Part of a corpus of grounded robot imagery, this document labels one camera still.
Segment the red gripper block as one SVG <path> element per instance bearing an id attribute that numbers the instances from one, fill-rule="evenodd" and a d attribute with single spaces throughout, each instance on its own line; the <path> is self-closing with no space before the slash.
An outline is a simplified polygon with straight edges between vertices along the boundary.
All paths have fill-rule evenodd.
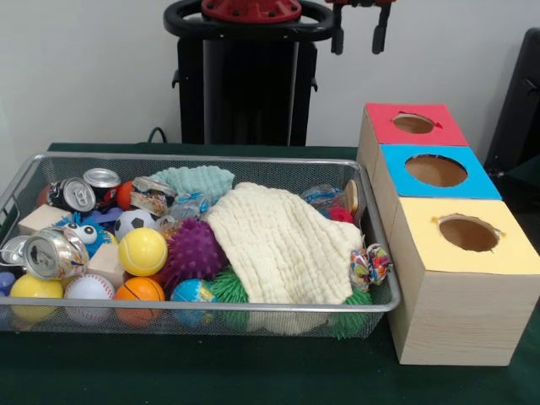
<path id="1" fill-rule="evenodd" d="M 343 6 L 348 5 L 351 7 L 366 8 L 379 7 L 381 9 L 378 24 L 374 29 L 372 41 L 372 53 L 375 55 L 381 54 L 385 50 L 386 30 L 392 8 L 391 4 L 395 1 L 396 0 L 326 0 L 326 3 L 334 4 L 332 6 L 333 27 L 331 53 L 334 55 L 341 55 L 343 53 L 344 31 L 342 27 L 342 11 Z"/>

